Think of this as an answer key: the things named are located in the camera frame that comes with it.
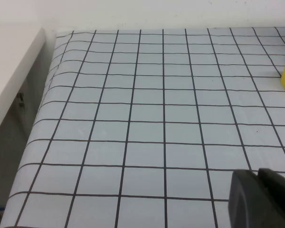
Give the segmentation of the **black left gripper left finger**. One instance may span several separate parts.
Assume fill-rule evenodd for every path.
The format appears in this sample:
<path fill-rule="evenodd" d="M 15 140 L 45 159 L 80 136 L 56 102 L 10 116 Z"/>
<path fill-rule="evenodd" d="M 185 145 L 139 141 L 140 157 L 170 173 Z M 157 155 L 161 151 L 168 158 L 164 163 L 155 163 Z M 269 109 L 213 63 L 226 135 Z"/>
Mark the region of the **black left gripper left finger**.
<path fill-rule="evenodd" d="M 258 177 L 247 170 L 232 174 L 228 200 L 232 228 L 282 228 L 278 205 Z"/>

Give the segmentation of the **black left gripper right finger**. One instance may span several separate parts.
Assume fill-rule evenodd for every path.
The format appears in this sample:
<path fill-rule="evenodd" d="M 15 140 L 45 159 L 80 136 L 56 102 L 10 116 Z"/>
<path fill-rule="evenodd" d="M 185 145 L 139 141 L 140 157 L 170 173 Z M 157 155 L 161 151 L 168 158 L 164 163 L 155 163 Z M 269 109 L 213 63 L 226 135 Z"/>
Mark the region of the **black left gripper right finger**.
<path fill-rule="evenodd" d="M 273 200 L 278 214 L 285 219 L 285 177 L 271 169 L 260 168 L 258 178 Z"/>

